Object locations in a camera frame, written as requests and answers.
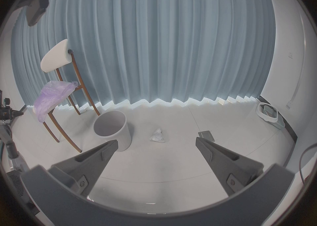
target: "chair frame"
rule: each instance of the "chair frame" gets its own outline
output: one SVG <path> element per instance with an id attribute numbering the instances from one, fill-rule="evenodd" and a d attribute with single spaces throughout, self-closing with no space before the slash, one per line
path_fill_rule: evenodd
<path id="1" fill-rule="evenodd" d="M 68 53 L 72 56 L 72 64 L 73 64 L 73 67 L 75 69 L 75 73 L 76 73 L 76 76 L 78 78 L 78 81 L 80 82 L 80 84 L 78 85 L 78 87 L 74 90 L 77 91 L 79 89 L 83 89 L 84 90 L 84 93 L 86 94 L 90 104 L 93 106 L 93 109 L 95 110 L 95 112 L 97 113 L 97 115 L 99 116 L 100 115 L 100 112 L 97 110 L 96 108 L 96 105 L 94 104 L 93 100 L 91 99 L 89 93 L 88 93 L 88 90 L 84 84 L 84 81 L 82 80 L 81 78 L 81 75 L 79 73 L 79 70 L 78 70 L 78 67 L 77 67 L 77 64 L 76 64 L 76 61 L 75 61 L 75 58 L 74 58 L 74 54 L 73 54 L 73 51 L 71 49 L 68 50 Z M 57 76 L 58 76 L 58 79 L 60 81 L 63 81 L 62 77 L 61 77 L 61 73 L 59 71 L 58 68 L 55 69 L 56 72 L 57 72 Z M 78 115 L 80 115 L 80 112 L 79 110 L 77 109 L 73 99 L 71 98 L 71 96 L 69 95 L 68 96 L 68 99 L 71 103 L 71 105 L 75 108 L 76 112 Z M 60 131 L 60 133 L 65 137 L 65 139 L 78 151 L 78 152 L 82 152 L 82 150 L 72 141 L 72 139 L 66 134 L 66 132 L 62 129 L 62 127 L 59 125 L 59 123 L 57 122 L 57 120 L 55 119 L 55 117 L 53 116 L 53 111 L 54 109 L 52 109 L 49 113 L 48 113 L 48 116 L 50 117 L 50 119 L 52 120 L 53 124 L 56 126 L 56 128 Z M 54 140 L 56 140 L 56 142 L 60 142 L 58 140 L 58 138 L 54 135 L 54 133 L 50 130 L 50 128 L 48 127 L 48 125 L 43 122 L 43 125 L 45 126 L 45 128 L 47 129 L 47 131 L 50 133 L 50 135 L 54 138 Z"/>

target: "purple plastic bag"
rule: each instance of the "purple plastic bag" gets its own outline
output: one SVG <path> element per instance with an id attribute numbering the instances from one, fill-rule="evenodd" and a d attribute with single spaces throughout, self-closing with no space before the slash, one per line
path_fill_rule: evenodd
<path id="1" fill-rule="evenodd" d="M 46 114 L 54 109 L 56 105 L 64 101 L 77 87 L 77 81 L 49 81 L 41 89 L 40 96 L 34 102 L 37 119 L 43 123 Z"/>

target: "crumpled white tissue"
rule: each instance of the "crumpled white tissue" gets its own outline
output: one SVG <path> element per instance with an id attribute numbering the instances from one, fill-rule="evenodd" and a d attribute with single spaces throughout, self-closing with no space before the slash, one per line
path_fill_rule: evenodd
<path id="1" fill-rule="evenodd" d="M 162 130 L 159 128 L 157 129 L 153 135 L 151 136 L 150 138 L 150 141 L 157 141 L 157 142 L 160 142 L 160 143 L 164 143 L 164 138 L 163 138 L 163 134 L 162 134 Z"/>

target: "curtain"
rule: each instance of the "curtain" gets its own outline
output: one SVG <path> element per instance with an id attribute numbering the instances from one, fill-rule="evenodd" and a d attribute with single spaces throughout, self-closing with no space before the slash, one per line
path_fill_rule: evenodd
<path id="1" fill-rule="evenodd" d="M 11 38 L 26 105 L 57 80 L 41 59 L 67 38 L 95 103 L 187 101 L 260 95 L 275 44 L 272 0 L 49 0 L 28 27 L 22 9 Z M 60 68 L 77 80 L 71 64 Z M 79 106 L 87 100 L 73 93 Z"/>

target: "white trash can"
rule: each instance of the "white trash can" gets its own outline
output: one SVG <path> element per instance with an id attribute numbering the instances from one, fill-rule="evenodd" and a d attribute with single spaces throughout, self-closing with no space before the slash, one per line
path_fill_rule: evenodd
<path id="1" fill-rule="evenodd" d="M 126 116 L 119 110 L 110 110 L 101 114 L 93 124 L 94 132 L 106 141 L 117 140 L 117 151 L 126 150 L 131 144 L 131 135 Z"/>

